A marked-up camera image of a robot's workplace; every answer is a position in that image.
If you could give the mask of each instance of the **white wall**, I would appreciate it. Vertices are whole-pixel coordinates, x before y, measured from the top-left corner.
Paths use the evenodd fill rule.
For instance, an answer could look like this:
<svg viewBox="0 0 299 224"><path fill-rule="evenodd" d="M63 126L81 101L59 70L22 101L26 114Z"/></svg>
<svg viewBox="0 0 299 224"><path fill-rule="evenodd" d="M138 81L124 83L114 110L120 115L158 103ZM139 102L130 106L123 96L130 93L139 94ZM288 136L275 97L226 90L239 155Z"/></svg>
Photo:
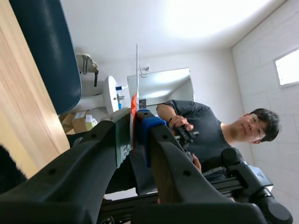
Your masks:
<svg viewBox="0 0 299 224"><path fill-rule="evenodd" d="M149 64L150 72L190 68L196 102L210 106L223 123L232 123L244 114L230 49L156 57L142 61ZM103 64L99 65L99 69L99 81L111 75L119 85L127 85L127 76L135 74L135 61ZM88 74L82 77L82 82L91 82L93 78L93 74ZM126 96L123 105L129 106L129 91L122 92ZM240 143L236 147L247 162L253 164L249 144Z"/></svg>
<svg viewBox="0 0 299 224"><path fill-rule="evenodd" d="M273 62L296 47L299 1L288 0L234 46L233 55L245 111L263 107L280 115L282 132L271 143L252 146L253 156L299 224L299 85L281 88Z"/></svg>
<svg viewBox="0 0 299 224"><path fill-rule="evenodd" d="M183 85L178 87L172 94L170 94L168 100L171 99L193 101L193 87L191 80L184 83Z"/></svg>

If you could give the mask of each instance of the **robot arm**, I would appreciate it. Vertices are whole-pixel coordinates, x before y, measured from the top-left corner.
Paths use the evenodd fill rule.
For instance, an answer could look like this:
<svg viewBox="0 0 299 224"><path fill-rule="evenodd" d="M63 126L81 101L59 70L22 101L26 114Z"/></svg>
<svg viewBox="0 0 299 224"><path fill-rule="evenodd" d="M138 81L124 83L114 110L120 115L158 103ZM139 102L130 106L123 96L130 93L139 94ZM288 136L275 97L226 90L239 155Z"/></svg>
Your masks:
<svg viewBox="0 0 299 224"><path fill-rule="evenodd" d="M109 181L128 153L129 124L129 110L112 114L80 144L1 195L0 222L95 224ZM139 206L132 223L267 223L267 214L255 204L223 197L196 170L170 130L149 111L138 112L136 125L162 204ZM273 223L292 223L287 212L284 220L278 218Z"/></svg>

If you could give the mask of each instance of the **white tiled wall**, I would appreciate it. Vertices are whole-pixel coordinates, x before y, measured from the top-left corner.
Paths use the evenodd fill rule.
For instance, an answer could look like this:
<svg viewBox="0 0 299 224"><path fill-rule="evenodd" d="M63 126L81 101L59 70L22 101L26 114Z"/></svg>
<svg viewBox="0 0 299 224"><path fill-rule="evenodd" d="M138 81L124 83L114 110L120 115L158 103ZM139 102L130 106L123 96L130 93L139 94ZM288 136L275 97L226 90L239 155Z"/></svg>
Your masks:
<svg viewBox="0 0 299 224"><path fill-rule="evenodd" d="M233 55L244 110L263 107L280 115L280 135L251 148L256 166L274 183L274 196L299 224L299 85L281 88L274 64L297 47L299 0L288 0L235 45Z"/></svg>

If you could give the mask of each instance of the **man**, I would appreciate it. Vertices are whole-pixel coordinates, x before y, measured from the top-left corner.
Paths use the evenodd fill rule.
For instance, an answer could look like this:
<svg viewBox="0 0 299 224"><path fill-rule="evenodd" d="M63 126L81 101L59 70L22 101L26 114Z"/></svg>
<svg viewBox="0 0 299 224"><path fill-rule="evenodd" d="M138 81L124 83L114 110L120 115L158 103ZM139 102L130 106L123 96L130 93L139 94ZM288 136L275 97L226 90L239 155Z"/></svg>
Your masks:
<svg viewBox="0 0 299 224"><path fill-rule="evenodd" d="M272 141L279 132L278 115L267 109L244 114L229 125L221 123L208 106L192 101L170 100L158 105L157 113L170 128L184 125L188 131L199 132L187 150L201 163L220 155L236 142Z"/></svg>
<svg viewBox="0 0 299 224"><path fill-rule="evenodd" d="M193 154L194 165L200 172L200 163L218 156L236 142L258 144L272 141L279 132L279 117L267 109L256 109L244 114L237 121L226 125L221 123L206 105L192 101L170 100L157 106L158 116L165 120L171 129L184 125L188 131L198 131L187 150ZM206 176L209 181L223 178L223 171ZM107 193L130 189L136 186L139 195L155 189L149 169L145 168L141 151L130 154L116 170L107 188Z"/></svg>

